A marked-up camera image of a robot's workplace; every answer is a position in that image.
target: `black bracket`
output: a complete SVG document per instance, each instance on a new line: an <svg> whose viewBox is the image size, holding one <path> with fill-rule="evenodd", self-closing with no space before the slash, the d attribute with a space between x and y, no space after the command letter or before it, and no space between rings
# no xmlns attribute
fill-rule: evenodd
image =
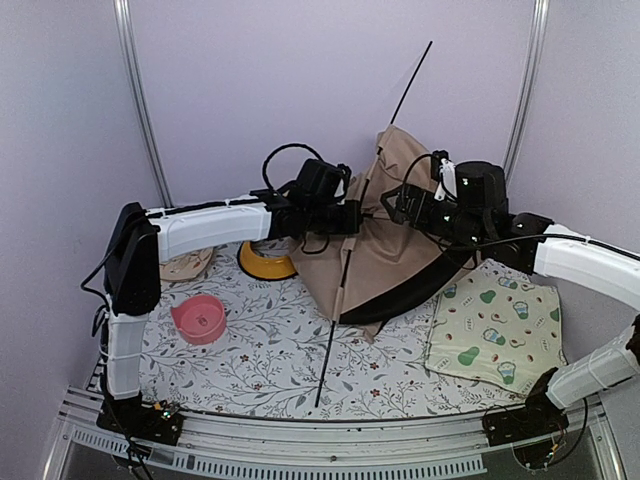
<svg viewBox="0 0 640 480"><path fill-rule="evenodd" d="M103 403L96 425L115 433L123 433L120 428L122 426L133 438L164 445L175 446L178 444L184 421L182 415L175 413L166 418L161 410L145 407L142 404L134 407L127 402L127 400L116 400L111 405ZM118 422L113 418L109 407L113 409Z"/></svg>
<svg viewBox="0 0 640 480"><path fill-rule="evenodd" d="M155 406L142 404L142 394L126 400L114 400L106 389L106 377L101 380L105 400L102 402L96 425L104 430L124 434L140 440L176 446L182 433L184 417L166 402Z"/></svg>
<svg viewBox="0 0 640 480"><path fill-rule="evenodd" d="M557 370L552 368L538 379L524 407L487 413L482 418L489 445L504 445L567 429L567 416L546 395L549 381Z"/></svg>
<svg viewBox="0 0 640 480"><path fill-rule="evenodd" d="M527 407L490 413L482 419L482 428L492 447L558 432L568 426L564 413L543 415Z"/></svg>

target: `pink bowl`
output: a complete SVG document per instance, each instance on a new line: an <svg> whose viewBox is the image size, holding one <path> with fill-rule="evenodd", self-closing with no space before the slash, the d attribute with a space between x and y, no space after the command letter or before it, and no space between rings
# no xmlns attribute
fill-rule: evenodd
<svg viewBox="0 0 640 480"><path fill-rule="evenodd" d="M171 309L176 328L192 345L215 342L227 328L224 305L211 295L196 295Z"/></svg>

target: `black cable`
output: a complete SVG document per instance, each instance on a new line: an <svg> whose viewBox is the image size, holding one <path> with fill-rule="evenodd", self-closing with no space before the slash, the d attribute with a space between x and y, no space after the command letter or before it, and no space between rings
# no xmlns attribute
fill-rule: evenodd
<svg viewBox="0 0 640 480"><path fill-rule="evenodd" d="M324 377L327 374L327 367L329 366L329 355L331 353L331 344L333 344L333 333L336 330L336 323L331 321L331 330L329 331L329 341L327 342L327 351L324 354L324 362L322 364L322 373L320 374L320 382L318 384L318 393L316 395L315 408L320 405L320 395L322 395L322 386L324 385Z"/></svg>
<svg viewBox="0 0 640 480"><path fill-rule="evenodd" d="M631 253L631 252L627 252L626 250L623 250L623 249L618 248L618 247L614 247L613 245L609 245L608 243L604 243L604 242L601 242L599 240L592 240L592 239L586 238L586 237L579 237L577 235L566 235L564 233L539 233L539 234L536 234L536 235L524 235L522 237L505 238L503 240L495 240L495 241L492 241L492 242L478 243L477 245L469 245L469 246L453 245L453 246L450 246L449 249L450 250L464 252L464 251L471 251L471 250L479 250L479 249L486 248L486 247L495 247L497 245L505 245L505 244L508 244L508 243L522 242L522 241L525 241L525 240L545 240L547 238L558 238L560 240L571 240L571 241L574 241L574 242L586 243L588 245L594 245L596 247L604 248L605 250L609 250L611 252L617 253L618 255L622 255L622 256L625 256L627 258L631 258L632 260L635 260L637 262L640 262L640 256L639 255L636 255L636 254Z"/></svg>
<svg viewBox="0 0 640 480"><path fill-rule="evenodd" d="M127 227L120 233L120 236L118 237L118 239L114 242L113 247L111 247L107 253L104 255L104 257L102 257L102 260L100 261L100 263L98 264L98 266L96 268L93 269L93 271L87 275L87 278L85 278L82 283L80 283L80 289L88 292L88 293L92 293L94 295L97 295L98 297L100 297L102 299L102 302L104 303L104 305L107 305L107 311L109 310L109 301L107 300L107 296L102 293L99 292L98 290L94 290L93 288L87 287L87 284L93 280L93 278L98 274L98 272L102 269L102 267L104 267L104 265L107 263L107 260L109 260L109 258L111 257L111 255L113 255L113 253L116 251L116 249L120 246L120 243L122 242L122 240L124 240L125 238L128 238L129 233L135 228L137 227L140 223L147 221L146 217L142 217L142 218L138 218L136 220L134 220L133 222L131 222L129 225L127 225Z"/></svg>
<svg viewBox="0 0 640 480"><path fill-rule="evenodd" d="M576 439L571 449L567 453L565 453L564 456L558 458L557 460L555 460L556 457L553 457L546 467L530 468L529 470L544 470L547 467L558 465L559 463L564 462L567 458L569 458L569 455L576 451L578 445L580 445L580 441L582 440L585 431L587 430L587 421L589 420L589 402L587 402L586 398L583 398L582 401L584 402L584 420L582 420L582 428L580 429L580 434L578 435L578 438Z"/></svg>
<svg viewBox="0 0 640 480"><path fill-rule="evenodd" d="M140 463L140 467L142 467L142 470L144 471L145 475L147 476L147 480L153 480L153 476L151 475L151 472L149 472L149 469L147 468L147 465L144 463L144 460L142 459L142 455L140 455L140 452L138 451L138 448L139 448L138 444L133 441L133 439L131 438L131 435L129 435L127 433L125 428L122 426L122 424L118 420L118 417L116 417L116 414L113 411L113 407L111 406L111 401L108 399L108 396L109 396L108 392L105 392L104 403L107 406L107 409L109 410L109 414L111 415L111 418L113 418L113 421L115 422L116 426L118 427L118 430L120 430L120 432L122 432L122 435L124 435L125 440L129 444L129 449L127 451L127 455L129 456L129 462L133 462L133 459L131 457L131 452L133 452L133 454L137 457L138 462ZM133 467L130 471L139 480L144 480L144 479L142 479L142 477L140 477L138 475L138 472L135 471L135 468L136 467Z"/></svg>
<svg viewBox="0 0 640 480"><path fill-rule="evenodd" d="M308 252L304 249L304 247L307 245L307 235L305 234L304 237L302 238L302 246L300 247L300 251L305 255L320 255L321 253L324 253L327 250L330 242L331 242L331 236L327 235L324 241L324 245L322 245L322 247L319 250L313 250L311 252Z"/></svg>
<svg viewBox="0 0 640 480"><path fill-rule="evenodd" d="M102 305L100 305L96 310L96 313L93 316L93 325L91 327L92 337L95 337L98 331L100 330L100 327L104 323L104 320L106 318L106 312L108 312L108 310L109 310L109 305L107 305L106 303L103 303Z"/></svg>
<svg viewBox="0 0 640 480"><path fill-rule="evenodd" d="M433 243L436 244L436 247L438 247L438 250L440 250L440 253L447 259L449 260L451 263L453 263L456 267L462 269L462 270L467 270L467 271L473 271L478 267L478 259L477 259L477 255L474 253L473 254L473 267L465 267L464 265L461 265L457 260L454 260L448 253L447 253L447 247L444 246L442 244L442 240L438 240L436 237L434 237L433 235L426 233L426 232L422 232L422 234L427 237L429 240L431 240Z"/></svg>
<svg viewBox="0 0 640 480"><path fill-rule="evenodd" d="M278 153L288 148L303 148L311 152L318 160L320 160L321 162L324 162L324 160L322 159L322 157L318 152L316 152L312 147L304 143L287 143L285 145L280 145L273 152L271 152L269 156L266 158L266 160L262 163L262 180L264 180L264 184L269 189L269 191L274 195L277 194L278 191L275 188L273 188L273 185L269 180L269 175L267 174L267 167L269 166L269 162L273 159L273 157L275 157Z"/></svg>
<svg viewBox="0 0 640 480"><path fill-rule="evenodd" d="M407 200L406 192L407 192L407 185L409 183L409 175L411 175L411 171L415 168L415 166L425 158L431 158L431 154L423 153L422 155L419 155L413 162L411 162L411 165L409 165L409 168L407 168L407 171L404 174L404 178L402 179L402 184L400 189L400 197L402 199L403 206L404 206L404 202Z"/></svg>
<svg viewBox="0 0 640 480"><path fill-rule="evenodd" d="M409 80L409 83L407 84L407 88L404 89L404 93L402 94L402 98L400 98L400 102L398 103L398 106L396 107L396 111L393 112L393 117L391 117L391 121L389 122L389 125L393 125L393 122L396 121L396 117L398 116L398 112L400 111L400 107L402 107L402 104L404 103L404 99L407 96L407 93L409 93L409 89L411 88L411 85L413 84L413 81L415 80L416 75L418 75L418 71L420 70L420 67L422 66L422 62L424 62L424 59L427 58L427 54L429 53L429 50L431 50L431 45L433 45L433 40L431 40L429 42L429 45L427 45L426 50L424 51L424 53L422 54L422 57L420 58L420 61L418 62L418 66L414 70L413 75L411 75L411 79Z"/></svg>

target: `floral tablecloth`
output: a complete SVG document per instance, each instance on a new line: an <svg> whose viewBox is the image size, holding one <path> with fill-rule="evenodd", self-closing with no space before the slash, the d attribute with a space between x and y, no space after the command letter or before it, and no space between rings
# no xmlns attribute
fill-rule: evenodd
<svg viewBox="0 0 640 480"><path fill-rule="evenodd" d="M448 415L519 403L498 387L429 372L424 350L437 301L391 320L373 344L355 327L336 328L314 408L330 322L299 278L255 280L237 266L239 244L218 247L212 265L188 283L164 283L144 334L140 383L147 401L270 418L354 420ZM479 268L505 269L486 262ZM192 295L217 296L227 330L210 345L187 344L170 308Z"/></svg>

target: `lavender wall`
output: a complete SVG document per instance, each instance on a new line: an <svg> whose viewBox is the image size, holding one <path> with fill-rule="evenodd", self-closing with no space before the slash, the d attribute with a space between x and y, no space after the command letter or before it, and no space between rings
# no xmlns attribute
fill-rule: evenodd
<svg viewBox="0 0 640 480"><path fill-rule="evenodd" d="M502 162L534 2L132 2L152 123L178 203L262 186L282 143L358 171L428 40L397 124L456 159ZM304 154L273 162L290 179Z"/></svg>
<svg viewBox="0 0 640 480"><path fill-rule="evenodd" d="M640 251L640 3L551 2L531 116L510 186L514 210ZM564 343L576 359L636 312L560 283ZM629 478L640 469L640 381L604 395Z"/></svg>
<svg viewBox="0 0 640 480"><path fill-rule="evenodd" d="M100 260L120 207L158 204L110 2L0 2L0 477L42 468L96 358Z"/></svg>

